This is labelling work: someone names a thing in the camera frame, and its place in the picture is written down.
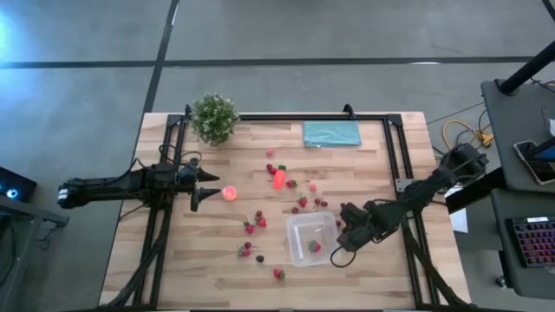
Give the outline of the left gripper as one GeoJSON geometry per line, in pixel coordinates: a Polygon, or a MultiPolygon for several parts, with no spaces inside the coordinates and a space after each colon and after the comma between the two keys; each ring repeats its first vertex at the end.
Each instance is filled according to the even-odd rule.
{"type": "Polygon", "coordinates": [[[206,172],[199,167],[199,160],[191,158],[182,169],[176,174],[176,192],[186,192],[190,195],[190,209],[196,212],[199,203],[212,195],[221,192],[220,189],[197,187],[197,182],[217,181],[219,177],[206,172]]]}

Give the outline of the clear plastic tupperware container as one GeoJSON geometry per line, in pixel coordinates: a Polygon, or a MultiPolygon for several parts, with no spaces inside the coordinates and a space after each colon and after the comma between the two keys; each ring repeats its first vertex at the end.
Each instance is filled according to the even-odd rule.
{"type": "Polygon", "coordinates": [[[336,218],[330,211],[289,216],[286,221],[286,234],[291,262],[297,267],[328,264],[331,253],[338,247],[336,218]],[[310,240],[320,243],[319,252],[309,252],[310,240]]]}

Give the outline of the small green potted plant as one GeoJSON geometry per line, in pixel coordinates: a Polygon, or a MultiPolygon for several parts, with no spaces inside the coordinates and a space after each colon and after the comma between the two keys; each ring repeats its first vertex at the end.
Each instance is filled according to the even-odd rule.
{"type": "Polygon", "coordinates": [[[193,103],[193,131],[209,146],[224,143],[239,121],[235,104],[221,94],[205,94],[193,103]]]}

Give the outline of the folded light blue cloth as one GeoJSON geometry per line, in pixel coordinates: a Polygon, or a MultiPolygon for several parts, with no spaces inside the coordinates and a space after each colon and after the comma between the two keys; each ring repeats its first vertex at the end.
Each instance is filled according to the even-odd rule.
{"type": "Polygon", "coordinates": [[[303,123],[304,145],[310,147],[360,146],[358,122],[354,120],[308,120],[303,123]]]}

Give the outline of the white paper sheet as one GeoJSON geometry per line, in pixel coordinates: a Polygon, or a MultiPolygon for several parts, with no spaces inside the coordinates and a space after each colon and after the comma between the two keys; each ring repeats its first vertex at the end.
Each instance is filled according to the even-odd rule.
{"type": "MultiPolygon", "coordinates": [[[[460,185],[456,185],[446,191],[444,194],[445,198],[455,194],[456,192],[460,191],[462,187],[460,185]]],[[[460,233],[468,233],[468,222],[467,222],[467,209],[463,208],[457,212],[450,212],[449,213],[450,222],[452,228],[456,232],[460,233]]]]}

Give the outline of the grey desk with keyboard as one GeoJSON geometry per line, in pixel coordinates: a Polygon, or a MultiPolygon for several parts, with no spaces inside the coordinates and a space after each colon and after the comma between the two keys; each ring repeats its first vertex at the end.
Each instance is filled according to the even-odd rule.
{"type": "Polygon", "coordinates": [[[499,259],[507,286],[519,296],[555,300],[555,266],[522,267],[506,226],[510,218],[555,217],[555,195],[495,189],[490,199],[502,246],[499,259]]]}

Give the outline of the grey metal stand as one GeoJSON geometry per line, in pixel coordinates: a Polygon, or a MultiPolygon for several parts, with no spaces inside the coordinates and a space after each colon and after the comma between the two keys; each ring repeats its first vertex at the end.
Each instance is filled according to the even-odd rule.
{"type": "Polygon", "coordinates": [[[69,217],[0,196],[0,312],[8,312],[44,222],[65,227],[69,217]]]}

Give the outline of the grey desk with pole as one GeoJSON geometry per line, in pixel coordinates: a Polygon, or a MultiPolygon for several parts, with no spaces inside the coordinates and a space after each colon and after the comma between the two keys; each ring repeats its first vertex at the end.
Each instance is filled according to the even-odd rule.
{"type": "Polygon", "coordinates": [[[525,84],[515,94],[505,95],[495,81],[484,81],[480,88],[506,186],[514,191],[555,193],[555,182],[538,184],[513,148],[521,141],[539,145],[552,137],[549,120],[555,120],[555,94],[525,84]]]}

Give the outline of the backlit computer keyboard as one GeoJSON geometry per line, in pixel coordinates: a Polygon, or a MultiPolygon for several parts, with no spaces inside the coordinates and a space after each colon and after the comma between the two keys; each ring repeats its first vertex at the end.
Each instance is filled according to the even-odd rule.
{"type": "Polygon", "coordinates": [[[506,221],[521,266],[555,266],[555,217],[510,218],[506,221]]]}

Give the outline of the smartphone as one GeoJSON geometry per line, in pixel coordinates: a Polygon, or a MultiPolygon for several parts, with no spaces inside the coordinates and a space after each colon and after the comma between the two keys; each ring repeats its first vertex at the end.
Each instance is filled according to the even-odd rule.
{"type": "Polygon", "coordinates": [[[513,145],[519,159],[524,163],[528,172],[539,185],[555,182],[555,162],[537,161],[532,152],[538,146],[532,140],[525,140],[513,145]]]}

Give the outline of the black computer with blue light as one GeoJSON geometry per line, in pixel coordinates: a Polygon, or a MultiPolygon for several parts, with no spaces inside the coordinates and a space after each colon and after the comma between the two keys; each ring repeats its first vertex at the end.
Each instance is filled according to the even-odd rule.
{"type": "Polygon", "coordinates": [[[0,166],[0,195],[28,203],[37,183],[0,166]]]}

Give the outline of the black tablet with blue screen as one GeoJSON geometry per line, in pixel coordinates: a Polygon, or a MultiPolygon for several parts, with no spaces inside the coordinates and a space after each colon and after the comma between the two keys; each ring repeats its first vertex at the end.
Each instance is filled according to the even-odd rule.
{"type": "Polygon", "coordinates": [[[532,156],[537,161],[555,162],[555,137],[536,146],[532,156]]]}

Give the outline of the black pole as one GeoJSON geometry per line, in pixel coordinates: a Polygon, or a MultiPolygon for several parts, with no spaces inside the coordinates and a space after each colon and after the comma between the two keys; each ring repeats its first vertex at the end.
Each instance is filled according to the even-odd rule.
{"type": "Polygon", "coordinates": [[[555,60],[555,41],[542,49],[523,67],[517,70],[507,80],[497,82],[498,90],[504,95],[513,95],[514,92],[526,81],[531,80],[534,75],[555,60]]]}

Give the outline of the black aluminium rig frame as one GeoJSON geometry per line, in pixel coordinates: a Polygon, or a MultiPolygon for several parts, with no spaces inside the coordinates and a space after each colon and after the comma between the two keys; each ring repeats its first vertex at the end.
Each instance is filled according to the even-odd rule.
{"type": "Polygon", "coordinates": [[[115,230],[101,303],[112,301],[130,279],[146,237],[169,227],[161,264],[147,273],[139,304],[151,309],[412,309],[439,303],[441,295],[411,259],[400,232],[368,244],[355,256],[338,252],[330,263],[300,268],[291,262],[286,234],[290,210],[301,196],[321,198],[337,214],[343,202],[363,205],[395,198],[395,179],[426,178],[435,167],[422,113],[361,113],[360,146],[308,148],[304,114],[245,114],[234,135],[211,147],[186,130],[185,151],[198,151],[204,170],[219,177],[216,189],[236,188],[234,201],[220,195],[196,212],[178,196],[170,217],[125,202],[115,230]],[[274,149],[273,157],[266,151],[274,149]],[[267,164],[286,166],[282,189],[273,187],[267,164]],[[297,181],[289,188],[288,180],[297,181]],[[317,186],[310,191],[310,184],[317,186]],[[261,211],[267,226],[256,224],[261,211]],[[243,223],[254,223],[252,234],[243,223]],[[238,248],[251,242],[248,257],[238,248]],[[262,263],[256,256],[264,256],[262,263]],[[273,276],[281,269],[283,281],[273,276]]]}

